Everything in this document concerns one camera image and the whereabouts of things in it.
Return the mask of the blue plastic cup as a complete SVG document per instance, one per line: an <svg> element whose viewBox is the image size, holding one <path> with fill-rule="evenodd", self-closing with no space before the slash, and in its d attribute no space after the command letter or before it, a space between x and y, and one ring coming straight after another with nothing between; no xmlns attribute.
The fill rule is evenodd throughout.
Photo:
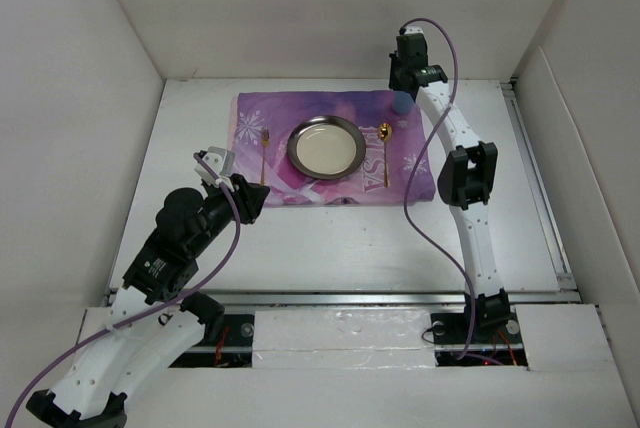
<svg viewBox="0 0 640 428"><path fill-rule="evenodd" d="M402 91L393 92L392 109L398 115L408 115L414 106L414 100L410 94Z"/></svg>

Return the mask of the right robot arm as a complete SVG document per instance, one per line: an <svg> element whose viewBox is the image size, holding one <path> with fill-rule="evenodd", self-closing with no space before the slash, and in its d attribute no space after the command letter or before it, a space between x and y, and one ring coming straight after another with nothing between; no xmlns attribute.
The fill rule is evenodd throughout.
<svg viewBox="0 0 640 428"><path fill-rule="evenodd" d="M498 149L484 142L470 127L455 102L457 81L428 61L423 31L404 27L390 54L389 88L411 96L433 125L428 141L437 137L446 159L437 191L454 218L461 244L466 283L462 329L471 341L483 342L511 316L508 295L494 256L488 204L494 186Z"/></svg>

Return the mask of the gold spoon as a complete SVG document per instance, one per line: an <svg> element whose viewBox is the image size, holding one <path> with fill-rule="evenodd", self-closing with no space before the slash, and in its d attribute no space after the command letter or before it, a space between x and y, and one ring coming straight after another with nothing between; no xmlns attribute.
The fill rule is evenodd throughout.
<svg viewBox="0 0 640 428"><path fill-rule="evenodd" d="M383 122L378 128L378 138L383 143L383 161L384 161L384 187L390 186L389 181L389 163L388 163L388 142L392 137L392 127L388 122Z"/></svg>

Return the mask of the round metal plate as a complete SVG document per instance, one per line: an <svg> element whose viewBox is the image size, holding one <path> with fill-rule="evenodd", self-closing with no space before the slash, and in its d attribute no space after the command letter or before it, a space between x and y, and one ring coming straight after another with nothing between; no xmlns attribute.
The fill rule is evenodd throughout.
<svg viewBox="0 0 640 428"><path fill-rule="evenodd" d="M287 140L287 155L302 174L316 180L339 180L355 173L366 155L366 141L351 121L316 116L300 123Z"/></svg>

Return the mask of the gold fork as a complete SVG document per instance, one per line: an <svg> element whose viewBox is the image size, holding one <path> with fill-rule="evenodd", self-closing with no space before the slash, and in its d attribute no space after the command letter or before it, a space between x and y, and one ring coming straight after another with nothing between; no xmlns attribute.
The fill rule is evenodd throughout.
<svg viewBox="0 0 640 428"><path fill-rule="evenodd" d="M261 173L260 173L260 185L265 185L265 170L266 170L266 151L267 147L270 143L270 131L269 128L263 126L261 128L261 145L262 145L262 155L261 155Z"/></svg>

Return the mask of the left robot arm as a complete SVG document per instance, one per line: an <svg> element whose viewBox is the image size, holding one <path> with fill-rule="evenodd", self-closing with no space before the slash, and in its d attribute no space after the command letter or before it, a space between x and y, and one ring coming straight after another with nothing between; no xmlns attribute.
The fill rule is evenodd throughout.
<svg viewBox="0 0 640 428"><path fill-rule="evenodd" d="M229 223L252 224L269 189L234 174L233 189L169 193L156 227L123 277L104 329L52 388L26 408L50 427L122 427L127 410L161 371L197 343L222 335L225 308L185 291L197 259Z"/></svg>

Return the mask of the purple pink printed cloth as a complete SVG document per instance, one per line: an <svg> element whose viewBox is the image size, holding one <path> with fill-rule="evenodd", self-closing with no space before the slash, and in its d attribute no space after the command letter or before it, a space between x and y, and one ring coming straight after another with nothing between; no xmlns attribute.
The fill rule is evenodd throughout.
<svg viewBox="0 0 640 428"><path fill-rule="evenodd" d="M435 182L429 160L421 150L426 142L423 118L414 104L408 115L392 109L393 92L302 91L241 93L232 102L229 148L234 169L250 182L261 173L261 128L270 131L265 183L271 191L268 207L284 205L401 205L429 202ZM289 135L300 123L316 116L338 116L354 123L366 141L360 168L340 180L315 180L300 173L287 155ZM392 127L388 142L390 186L384 187L381 123Z"/></svg>

